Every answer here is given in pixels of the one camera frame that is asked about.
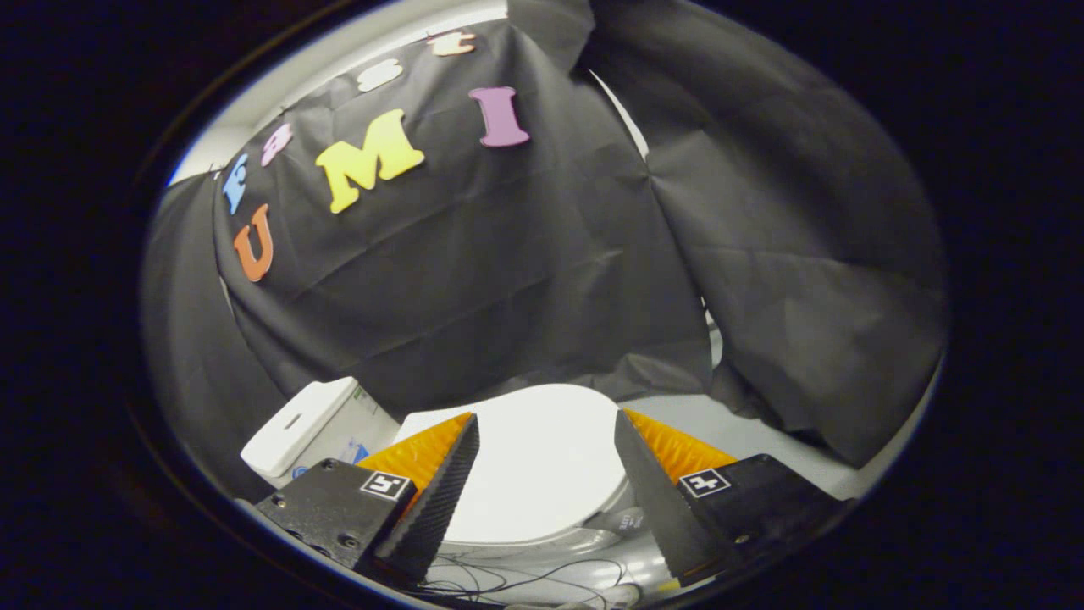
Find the cable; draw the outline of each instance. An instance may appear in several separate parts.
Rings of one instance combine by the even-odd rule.
[[[534,574],[532,574],[530,572],[524,572],[522,570],[513,570],[512,568],[498,568],[498,570],[504,570],[505,572],[515,572],[516,574],[524,574],[524,575],[527,575],[527,576],[533,576],[534,575]],[[624,574],[622,573],[621,576],[618,577],[618,583],[621,582],[621,579],[623,576],[624,576]],[[560,583],[563,585],[568,585],[570,587],[581,588],[581,589],[590,593],[591,597],[589,597],[588,599],[594,599],[594,598],[597,597],[599,600],[602,600],[604,609],[608,605],[606,598],[603,597],[602,594],[599,594],[597,590],[595,590],[595,589],[593,589],[593,588],[591,588],[589,586],[579,585],[579,584],[576,584],[576,583],[570,583],[568,581],[558,581],[557,579],[546,579],[546,580],[550,581],[551,583]]]
[[[451,563],[452,566],[459,566],[459,567],[460,567],[460,569],[461,569],[461,570],[463,570],[464,572],[466,572],[466,573],[467,573],[467,576],[469,576],[469,577],[470,577],[470,580],[472,580],[472,581],[474,581],[474,584],[475,584],[475,590],[478,590],[478,589],[480,589],[480,588],[481,588],[481,583],[479,583],[479,582],[478,582],[478,579],[476,579],[476,577],[475,577],[475,575],[474,575],[474,572],[472,572],[470,570],[468,570],[468,569],[467,569],[467,566],[464,566],[464,564],[463,564],[462,562],[460,562],[460,561],[456,561],[455,559],[452,559],[452,558],[450,558],[450,557],[440,557],[440,556],[438,556],[438,558],[439,558],[439,559],[443,559],[444,561],[448,561],[448,562],[449,562],[449,563]],[[503,583],[501,583],[501,584],[508,584],[508,581],[507,581],[507,580],[504,580],[504,582],[503,582]]]
[[[449,559],[447,557],[442,557],[441,559],[444,559],[444,560],[450,561],[452,563],[460,563],[460,562],[457,562],[457,561],[455,561],[453,559]],[[557,573],[557,572],[559,572],[559,571],[562,571],[562,570],[564,570],[565,568],[569,568],[569,567],[572,567],[572,566],[576,566],[576,564],[579,564],[579,563],[595,563],[595,562],[611,563],[614,566],[617,566],[617,568],[618,568],[618,577],[617,577],[617,582],[615,582],[612,586],[617,586],[618,584],[621,583],[621,580],[624,579],[624,566],[622,566],[621,563],[619,563],[617,561],[614,561],[612,559],[581,559],[579,561],[571,561],[569,563],[565,563],[564,566],[559,566],[557,568],[554,568],[553,570],[550,570],[549,572],[546,572],[545,574],[542,574],[541,576],[535,576],[533,579],[528,579],[526,581],[520,581],[518,583],[512,583],[512,584],[507,584],[507,579],[501,576],[500,574],[495,574],[493,572],[490,572],[489,570],[486,570],[485,568],[479,568],[477,566],[469,566],[469,564],[463,563],[462,566],[464,566],[464,567],[474,568],[476,570],[493,574],[493,575],[498,576],[499,579],[503,580],[505,584],[498,585],[495,587],[491,587],[491,588],[488,588],[488,589],[475,590],[475,592],[454,592],[453,589],[429,589],[429,590],[417,592],[414,595],[416,595],[416,596],[442,596],[442,597],[469,597],[469,596],[475,596],[475,600],[477,600],[482,595],[487,595],[487,594],[491,594],[491,593],[500,593],[500,592],[508,590],[511,588],[518,587],[518,586],[521,586],[521,585],[527,585],[527,584],[530,584],[530,583],[537,583],[537,582],[543,581],[543,580],[551,580],[551,581],[554,581],[554,582],[560,582],[560,583],[572,585],[572,586],[582,586],[582,585],[576,585],[573,583],[568,583],[568,582],[565,582],[565,581],[555,581],[553,579],[550,579],[550,576],[553,575],[553,574],[555,574],[555,573]],[[506,569],[503,569],[503,568],[496,568],[496,569],[498,570],[505,570],[505,571],[509,571],[509,572],[516,572],[516,570],[506,570]],[[582,587],[582,588],[585,588],[588,590],[592,590],[593,592],[593,589],[591,589],[590,587]]]

